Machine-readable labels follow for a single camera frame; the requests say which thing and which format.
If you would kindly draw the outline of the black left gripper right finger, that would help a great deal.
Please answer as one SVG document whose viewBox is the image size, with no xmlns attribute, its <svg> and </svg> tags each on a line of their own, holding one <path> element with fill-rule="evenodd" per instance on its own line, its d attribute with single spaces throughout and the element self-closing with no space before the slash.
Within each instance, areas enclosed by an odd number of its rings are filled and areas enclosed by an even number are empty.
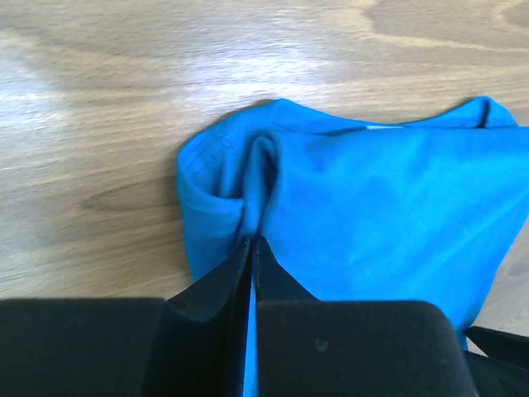
<svg viewBox="0 0 529 397">
<path fill-rule="evenodd" d="M 321 301 L 255 243 L 262 396 L 474 396 L 447 317 L 422 301 Z"/>
</svg>

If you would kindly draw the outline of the blue t shirt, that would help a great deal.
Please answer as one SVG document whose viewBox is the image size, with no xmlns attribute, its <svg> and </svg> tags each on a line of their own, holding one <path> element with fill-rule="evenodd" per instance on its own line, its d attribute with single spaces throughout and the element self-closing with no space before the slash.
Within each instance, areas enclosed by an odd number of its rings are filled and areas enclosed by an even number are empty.
<svg viewBox="0 0 529 397">
<path fill-rule="evenodd" d="M 199 132 L 175 161 L 192 276 L 244 237 L 323 301 L 419 300 L 460 345 L 528 215 L 528 130 L 491 98 L 397 124 L 286 99 Z"/>
</svg>

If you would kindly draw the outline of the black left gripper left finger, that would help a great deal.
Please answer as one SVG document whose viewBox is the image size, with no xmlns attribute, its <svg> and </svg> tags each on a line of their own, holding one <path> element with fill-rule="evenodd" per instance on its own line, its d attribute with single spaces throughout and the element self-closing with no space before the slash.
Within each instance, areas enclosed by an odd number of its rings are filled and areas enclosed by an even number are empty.
<svg viewBox="0 0 529 397">
<path fill-rule="evenodd" d="M 172 299 L 4 299 L 4 396 L 240 396 L 251 240 Z"/>
</svg>

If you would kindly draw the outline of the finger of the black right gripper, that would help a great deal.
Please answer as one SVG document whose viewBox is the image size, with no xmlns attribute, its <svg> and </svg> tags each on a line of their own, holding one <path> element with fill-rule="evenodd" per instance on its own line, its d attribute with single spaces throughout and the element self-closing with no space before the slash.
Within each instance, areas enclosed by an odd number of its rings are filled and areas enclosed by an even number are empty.
<svg viewBox="0 0 529 397">
<path fill-rule="evenodd" d="M 482 327 L 465 336 L 485 353 L 465 353 L 478 396 L 528 397 L 528 337 Z"/>
</svg>

